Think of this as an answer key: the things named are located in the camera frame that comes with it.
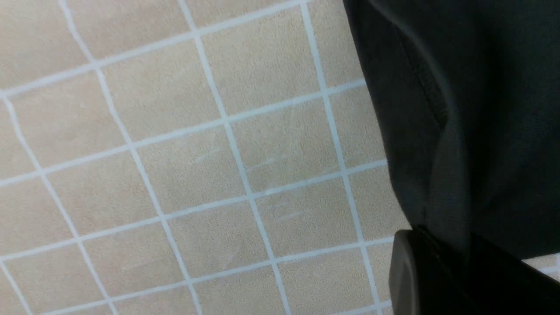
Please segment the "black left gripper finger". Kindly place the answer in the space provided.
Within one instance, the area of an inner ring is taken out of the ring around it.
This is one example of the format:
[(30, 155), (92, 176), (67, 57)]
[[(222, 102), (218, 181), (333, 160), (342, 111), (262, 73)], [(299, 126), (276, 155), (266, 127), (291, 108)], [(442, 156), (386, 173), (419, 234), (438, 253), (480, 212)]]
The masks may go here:
[(416, 228), (394, 236), (395, 315), (557, 315), (559, 283), (478, 236), (466, 262)]

